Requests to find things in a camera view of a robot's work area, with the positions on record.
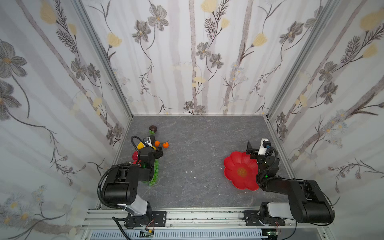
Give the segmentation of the red yellow pomegranate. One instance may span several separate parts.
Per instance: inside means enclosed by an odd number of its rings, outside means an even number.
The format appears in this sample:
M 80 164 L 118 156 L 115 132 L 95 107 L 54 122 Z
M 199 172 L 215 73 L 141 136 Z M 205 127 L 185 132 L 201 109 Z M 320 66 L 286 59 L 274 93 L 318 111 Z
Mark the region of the red yellow pomegranate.
M 133 159 L 133 161 L 135 162 L 135 161 L 138 160 L 138 158 L 139 158 L 139 154 L 138 154 L 137 151 L 135 151 L 135 152 L 132 154 L 132 159 Z

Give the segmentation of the red flower-shaped fruit bowl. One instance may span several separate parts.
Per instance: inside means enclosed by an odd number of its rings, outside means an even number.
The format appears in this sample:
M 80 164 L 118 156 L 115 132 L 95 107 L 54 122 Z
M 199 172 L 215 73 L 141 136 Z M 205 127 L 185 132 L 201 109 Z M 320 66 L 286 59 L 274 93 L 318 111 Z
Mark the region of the red flower-shaped fruit bowl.
M 251 159 L 250 155 L 241 152 L 232 152 L 224 160 L 224 174 L 233 185 L 240 190 L 257 191 L 259 185 L 256 176 L 259 171 L 257 160 Z

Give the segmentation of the dark green avocado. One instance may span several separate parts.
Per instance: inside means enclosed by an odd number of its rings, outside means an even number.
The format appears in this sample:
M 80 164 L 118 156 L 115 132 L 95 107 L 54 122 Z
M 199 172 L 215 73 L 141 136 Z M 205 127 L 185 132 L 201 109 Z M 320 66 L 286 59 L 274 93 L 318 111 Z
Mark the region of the dark green avocado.
M 150 138 L 151 145 L 154 146 L 155 145 L 155 141 L 156 141 L 155 140 L 155 136 L 154 135 L 150 135 L 149 138 Z

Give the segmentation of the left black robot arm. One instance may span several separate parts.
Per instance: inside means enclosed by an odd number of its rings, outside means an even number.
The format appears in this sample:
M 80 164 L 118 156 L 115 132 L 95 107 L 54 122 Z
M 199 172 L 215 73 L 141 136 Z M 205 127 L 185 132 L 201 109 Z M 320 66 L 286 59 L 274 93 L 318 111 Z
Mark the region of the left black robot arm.
M 164 156 L 161 147 L 144 147 L 136 151 L 134 163 L 112 166 L 101 177 L 97 195 L 102 205 L 128 213 L 126 218 L 113 217 L 125 228 L 154 226 L 155 214 L 149 201 L 138 195 L 139 182 L 153 186 L 158 181 L 159 159 Z

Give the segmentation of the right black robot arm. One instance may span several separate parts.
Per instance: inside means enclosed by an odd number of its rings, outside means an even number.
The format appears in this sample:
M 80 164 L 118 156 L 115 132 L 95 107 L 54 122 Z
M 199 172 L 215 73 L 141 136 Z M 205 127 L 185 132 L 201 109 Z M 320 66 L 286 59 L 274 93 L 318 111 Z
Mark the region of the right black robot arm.
M 279 219 L 315 226 L 327 226 L 334 221 L 334 207 L 316 181 L 287 179 L 277 175 L 280 159 L 278 151 L 268 139 L 262 139 L 259 148 L 253 148 L 248 141 L 246 155 L 257 163 L 256 183 L 260 189 L 288 197 L 284 203 L 261 204 L 258 219 L 263 225 Z

